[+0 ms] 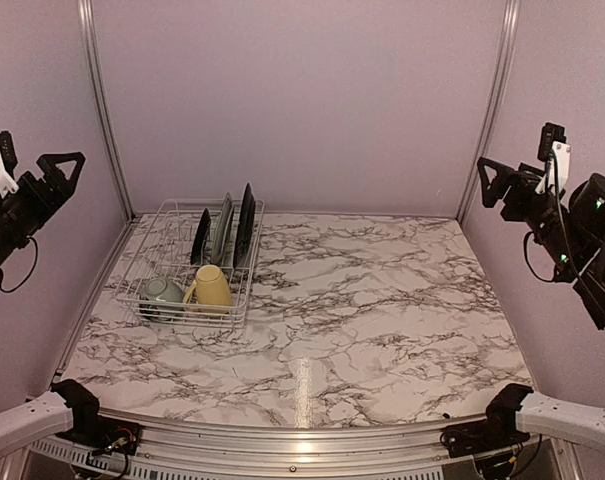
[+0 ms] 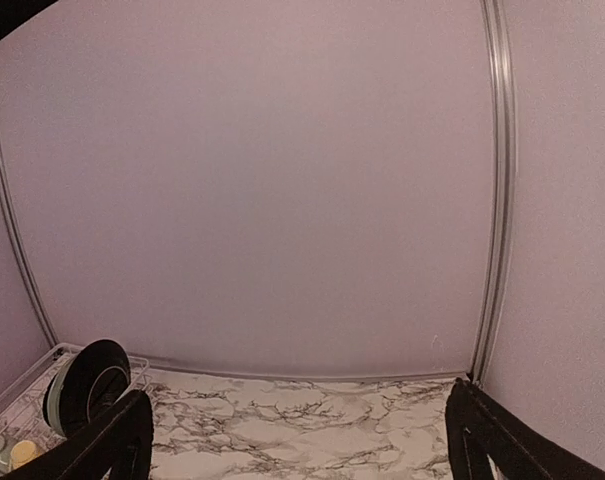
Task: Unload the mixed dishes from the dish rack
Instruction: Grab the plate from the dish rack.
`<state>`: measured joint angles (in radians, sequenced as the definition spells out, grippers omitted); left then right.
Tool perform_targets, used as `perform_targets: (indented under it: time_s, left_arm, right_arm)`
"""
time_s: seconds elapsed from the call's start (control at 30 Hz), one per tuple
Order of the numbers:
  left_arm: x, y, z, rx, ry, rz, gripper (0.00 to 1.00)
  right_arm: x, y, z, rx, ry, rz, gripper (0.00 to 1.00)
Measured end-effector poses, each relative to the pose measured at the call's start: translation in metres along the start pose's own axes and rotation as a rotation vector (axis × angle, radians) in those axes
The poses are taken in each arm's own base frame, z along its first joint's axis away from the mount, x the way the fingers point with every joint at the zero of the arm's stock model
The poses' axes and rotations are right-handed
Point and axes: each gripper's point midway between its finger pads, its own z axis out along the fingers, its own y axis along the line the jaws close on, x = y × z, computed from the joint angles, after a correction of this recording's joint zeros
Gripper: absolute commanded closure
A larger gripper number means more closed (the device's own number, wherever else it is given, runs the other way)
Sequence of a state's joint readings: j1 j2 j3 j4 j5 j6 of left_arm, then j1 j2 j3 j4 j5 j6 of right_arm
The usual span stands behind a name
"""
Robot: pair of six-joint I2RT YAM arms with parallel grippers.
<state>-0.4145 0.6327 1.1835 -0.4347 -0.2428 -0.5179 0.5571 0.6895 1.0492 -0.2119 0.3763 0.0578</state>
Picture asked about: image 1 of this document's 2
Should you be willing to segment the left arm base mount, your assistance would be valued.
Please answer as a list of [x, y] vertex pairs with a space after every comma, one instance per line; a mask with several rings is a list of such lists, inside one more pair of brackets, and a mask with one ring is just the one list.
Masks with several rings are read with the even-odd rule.
[[124, 479], [131, 471], [142, 433], [139, 423], [98, 417], [98, 430], [81, 433], [71, 430], [56, 434], [57, 438], [70, 441], [88, 449], [79, 466], [73, 467], [79, 479]]

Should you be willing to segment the pale green flower plate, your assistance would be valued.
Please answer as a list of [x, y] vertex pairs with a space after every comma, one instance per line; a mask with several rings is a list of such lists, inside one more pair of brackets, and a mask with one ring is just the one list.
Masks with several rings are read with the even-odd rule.
[[220, 265], [223, 261], [226, 242], [232, 224], [233, 213], [233, 199], [231, 194], [227, 192], [222, 202], [220, 214], [216, 223], [215, 233], [213, 236], [211, 248], [211, 262], [214, 265]]

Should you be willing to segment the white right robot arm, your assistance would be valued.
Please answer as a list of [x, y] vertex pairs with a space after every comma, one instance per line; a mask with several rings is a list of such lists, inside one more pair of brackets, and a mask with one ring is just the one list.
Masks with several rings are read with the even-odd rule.
[[[482, 202], [504, 203], [506, 221], [529, 226], [529, 236], [553, 260], [555, 283], [570, 283], [599, 329], [605, 329], [605, 176], [594, 173], [563, 205], [543, 171], [526, 164], [512, 168], [489, 158], [477, 162]], [[486, 419], [468, 442], [448, 447], [451, 455], [497, 448], [533, 434], [559, 438], [605, 454], [605, 407], [554, 399], [510, 383], [488, 404]]]

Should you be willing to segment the yellow ceramic mug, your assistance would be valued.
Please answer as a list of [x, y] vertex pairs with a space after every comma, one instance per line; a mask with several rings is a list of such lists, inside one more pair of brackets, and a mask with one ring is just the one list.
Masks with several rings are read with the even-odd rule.
[[232, 295], [223, 271], [216, 265], [200, 267], [183, 297], [186, 312], [220, 313], [201, 306], [230, 307]]

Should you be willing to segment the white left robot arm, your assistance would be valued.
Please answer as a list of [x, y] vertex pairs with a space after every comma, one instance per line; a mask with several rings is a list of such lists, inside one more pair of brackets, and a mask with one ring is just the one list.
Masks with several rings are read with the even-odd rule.
[[[16, 249], [28, 244], [39, 256], [34, 238], [37, 230], [71, 198], [84, 166], [80, 152], [44, 154], [37, 160], [43, 176], [36, 179], [24, 173], [14, 179], [11, 169], [17, 164], [6, 161], [0, 148], [0, 291], [3, 287], [2, 264]], [[109, 430], [99, 416], [99, 401], [74, 380], [59, 382], [36, 399], [0, 413], [0, 458], [32, 442], [59, 433], [79, 436], [88, 445], [101, 444]]]

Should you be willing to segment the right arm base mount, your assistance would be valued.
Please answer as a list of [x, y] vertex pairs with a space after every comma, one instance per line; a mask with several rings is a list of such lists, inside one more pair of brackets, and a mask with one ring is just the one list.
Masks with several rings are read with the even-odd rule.
[[449, 425], [442, 430], [439, 441], [450, 458], [472, 456], [474, 469], [482, 479], [516, 479], [541, 451], [539, 435], [533, 453], [519, 465], [530, 438], [530, 434], [500, 420], [484, 419]]

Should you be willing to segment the black rimmed cream plate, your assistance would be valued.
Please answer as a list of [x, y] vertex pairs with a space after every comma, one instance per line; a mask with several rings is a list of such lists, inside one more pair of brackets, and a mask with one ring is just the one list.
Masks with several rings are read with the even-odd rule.
[[246, 184], [239, 223], [236, 233], [236, 241], [233, 256], [233, 268], [243, 266], [250, 249], [255, 218], [256, 201], [250, 183]]

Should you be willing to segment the red floral plate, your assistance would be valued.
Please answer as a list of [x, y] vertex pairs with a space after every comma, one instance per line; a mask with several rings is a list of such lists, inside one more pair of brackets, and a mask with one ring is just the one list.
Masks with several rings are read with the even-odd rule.
[[190, 264], [196, 265], [200, 263], [204, 256], [204, 250], [208, 240], [211, 226], [211, 215], [208, 208], [205, 208], [200, 217], [197, 226], [195, 238], [191, 247]]

